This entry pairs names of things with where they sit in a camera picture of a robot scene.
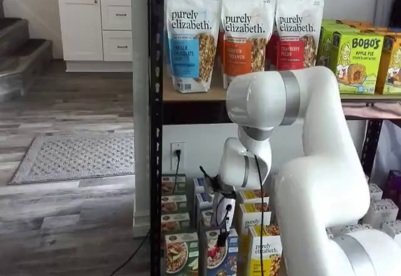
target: cable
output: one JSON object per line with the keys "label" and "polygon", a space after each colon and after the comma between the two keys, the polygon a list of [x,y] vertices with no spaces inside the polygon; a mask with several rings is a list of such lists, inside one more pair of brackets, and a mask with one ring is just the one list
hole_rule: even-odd
{"label": "cable", "polygon": [[110,276],[114,276],[119,270],[124,268],[126,266],[126,264],[129,263],[131,259],[133,259],[134,256],[136,256],[136,254],[139,251],[140,247],[142,247],[143,243],[145,243],[146,239],[148,238],[149,233],[150,233],[150,230],[148,231],[148,233],[146,233],[145,238],[142,240],[142,243],[140,243],[139,247],[134,251],[134,253],[132,253],[132,255],[121,266],[116,268],[114,270],[114,272],[110,274]]}
{"label": "cable", "polygon": [[264,223],[263,223],[263,216],[264,216],[264,202],[263,202],[263,183],[262,183],[262,176],[261,176],[261,168],[259,167],[259,162],[258,162],[258,158],[256,157],[256,155],[255,155],[255,160],[256,160],[256,167],[258,168],[258,174],[259,174],[259,182],[260,182],[260,185],[261,185],[261,196],[262,196],[262,210],[261,210],[261,213],[262,213],[262,220],[261,220],[261,223],[262,223],[262,225],[261,225],[261,275],[262,276],[264,276],[264,273],[263,273],[263,226],[264,226]]}
{"label": "cable", "polygon": [[180,160],[181,160],[181,150],[175,150],[174,154],[177,156],[177,169],[175,170],[175,180],[174,180],[174,187],[173,187],[173,191],[171,194],[174,194],[175,191],[175,187],[177,185],[177,176],[178,176],[178,169],[180,167]]}

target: purely elizabeth granola bag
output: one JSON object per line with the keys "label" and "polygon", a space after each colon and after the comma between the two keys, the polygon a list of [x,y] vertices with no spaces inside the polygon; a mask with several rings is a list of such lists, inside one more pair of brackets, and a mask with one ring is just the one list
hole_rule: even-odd
{"label": "purely elizabeth granola bag", "polygon": [[167,31],[174,87],[181,93],[211,86],[221,0],[167,0]]}
{"label": "purely elizabeth granola bag", "polygon": [[235,76],[264,71],[276,0],[223,0],[224,87]]}
{"label": "purely elizabeth granola bag", "polygon": [[277,70],[316,64],[324,0],[277,0]]}

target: gray rug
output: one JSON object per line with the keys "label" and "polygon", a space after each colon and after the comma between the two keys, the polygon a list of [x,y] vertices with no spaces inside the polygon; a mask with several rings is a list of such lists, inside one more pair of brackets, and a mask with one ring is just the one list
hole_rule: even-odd
{"label": "gray rug", "polygon": [[134,174],[133,132],[39,136],[9,185]]}

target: wooden floor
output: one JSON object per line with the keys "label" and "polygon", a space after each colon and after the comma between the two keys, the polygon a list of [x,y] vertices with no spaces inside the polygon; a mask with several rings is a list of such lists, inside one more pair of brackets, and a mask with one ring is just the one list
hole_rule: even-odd
{"label": "wooden floor", "polygon": [[[7,186],[32,139],[131,131],[132,75],[65,73],[54,62],[21,99],[0,104],[0,276],[108,276],[132,238],[133,175]],[[149,247],[117,275],[148,275]]]}

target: stair step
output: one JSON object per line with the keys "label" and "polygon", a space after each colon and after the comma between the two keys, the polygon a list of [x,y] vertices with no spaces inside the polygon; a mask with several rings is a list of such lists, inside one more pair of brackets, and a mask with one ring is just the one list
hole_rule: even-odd
{"label": "stair step", "polygon": [[27,20],[0,18],[0,58],[13,54],[28,39]]}
{"label": "stair step", "polygon": [[29,39],[0,63],[0,103],[21,95],[31,87],[52,57],[51,41]]}

